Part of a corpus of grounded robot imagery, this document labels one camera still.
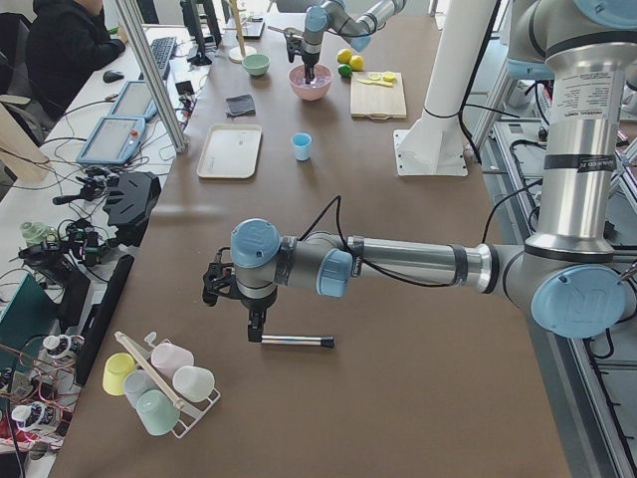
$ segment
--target keyboard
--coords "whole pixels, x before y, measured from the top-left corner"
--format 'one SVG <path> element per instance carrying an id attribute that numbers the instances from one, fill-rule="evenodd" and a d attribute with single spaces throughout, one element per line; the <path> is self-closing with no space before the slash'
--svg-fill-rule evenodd
<path id="1" fill-rule="evenodd" d="M 168 73 L 170 72 L 168 60 L 170 60 L 176 45 L 177 39 L 175 37 L 156 38 L 150 44 L 150 51 L 155 59 L 162 80 L 168 78 Z"/>

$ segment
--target computer mouse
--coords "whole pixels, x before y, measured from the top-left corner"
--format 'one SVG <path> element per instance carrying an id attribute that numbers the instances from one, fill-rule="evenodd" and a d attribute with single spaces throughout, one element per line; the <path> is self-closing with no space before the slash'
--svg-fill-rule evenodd
<path id="1" fill-rule="evenodd" d="M 122 72 L 116 72 L 115 70 L 107 70 L 102 75 L 102 79 L 105 83 L 116 82 L 117 80 L 121 80 L 123 78 Z"/>

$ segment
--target white cup rack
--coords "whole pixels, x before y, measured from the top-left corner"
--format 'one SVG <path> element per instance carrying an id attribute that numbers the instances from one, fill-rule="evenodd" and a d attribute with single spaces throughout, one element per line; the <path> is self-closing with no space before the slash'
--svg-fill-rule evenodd
<path id="1" fill-rule="evenodd" d="M 177 438 L 183 438 L 186 433 L 188 433 L 198 422 L 203 418 L 203 416 L 214 406 L 214 404 L 219 401 L 221 398 L 221 392 L 217 390 L 217 388 L 213 388 L 212 393 L 208 396 L 202 403 L 206 404 L 204 409 L 199 409 L 195 405 L 193 405 L 190 401 L 185 398 L 179 396 L 172 387 L 164 381 L 161 375 L 154 369 L 154 367 L 148 363 L 150 359 L 151 351 L 145 349 L 136 341 L 131 339 L 129 336 L 122 332 L 115 332 L 115 339 L 126 349 L 126 351 L 132 355 L 139 366 L 143 368 L 150 378 L 157 384 L 159 389 L 165 393 L 165 395 L 172 401 L 172 405 L 177 408 L 180 412 L 179 421 L 172 428 L 172 434 Z M 156 345 L 153 341 L 156 339 L 156 333 L 150 333 L 144 341 L 154 349 Z"/>

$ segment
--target cutting board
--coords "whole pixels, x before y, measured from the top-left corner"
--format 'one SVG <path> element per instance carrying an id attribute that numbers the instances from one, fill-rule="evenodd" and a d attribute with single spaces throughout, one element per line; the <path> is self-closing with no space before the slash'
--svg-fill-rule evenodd
<path id="1" fill-rule="evenodd" d="M 351 98 L 349 109 L 353 118 L 388 120 L 407 118 L 405 92 L 402 75 L 396 73 L 396 81 L 391 88 L 380 85 L 364 85 L 356 78 L 367 79 L 368 72 L 354 72 L 351 76 Z"/>

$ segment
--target pink bowl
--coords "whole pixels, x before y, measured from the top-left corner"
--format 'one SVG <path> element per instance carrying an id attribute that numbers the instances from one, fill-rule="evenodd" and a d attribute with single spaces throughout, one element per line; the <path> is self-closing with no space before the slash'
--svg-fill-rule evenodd
<path id="1" fill-rule="evenodd" d="M 290 70 L 288 74 L 292 91 L 303 100 L 309 102 L 324 97 L 331 85 L 332 74 L 328 67 L 323 65 L 315 66 L 315 78 L 306 85 L 306 68 L 305 65 L 298 65 Z"/>

